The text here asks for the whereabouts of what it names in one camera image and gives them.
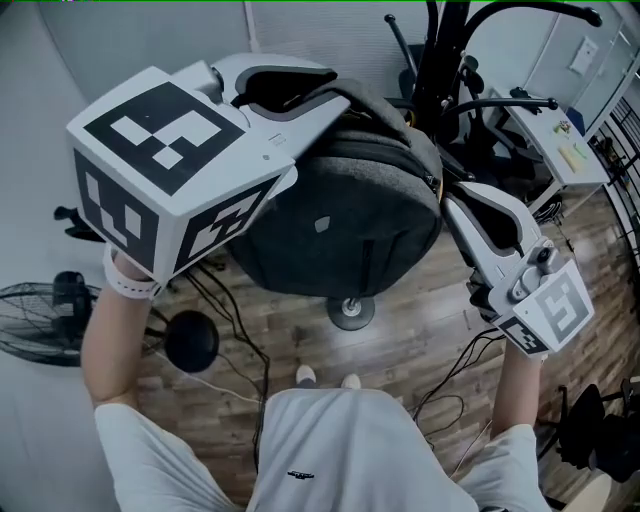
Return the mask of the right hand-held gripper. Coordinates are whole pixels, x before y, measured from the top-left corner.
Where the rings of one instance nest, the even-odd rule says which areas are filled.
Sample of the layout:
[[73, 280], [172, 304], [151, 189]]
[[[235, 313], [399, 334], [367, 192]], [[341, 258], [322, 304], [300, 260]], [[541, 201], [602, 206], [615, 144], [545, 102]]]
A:
[[[457, 182], [443, 214], [464, 261], [475, 269], [471, 304], [524, 354], [559, 352], [593, 317], [575, 261], [550, 239], [539, 239], [540, 229], [519, 199], [491, 185]], [[526, 251], [504, 273], [505, 255]]]

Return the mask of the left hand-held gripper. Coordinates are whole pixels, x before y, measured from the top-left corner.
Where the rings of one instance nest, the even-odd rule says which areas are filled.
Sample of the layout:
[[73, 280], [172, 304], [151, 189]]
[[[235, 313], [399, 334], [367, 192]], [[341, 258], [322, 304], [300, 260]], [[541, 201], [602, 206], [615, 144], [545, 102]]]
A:
[[[226, 100], [301, 100], [337, 78], [324, 65], [269, 53], [232, 54], [212, 68]], [[349, 106], [320, 94], [284, 113], [250, 103], [240, 108], [245, 117], [147, 68], [67, 126], [80, 214], [148, 276], [172, 278], [243, 233], [293, 159]]]

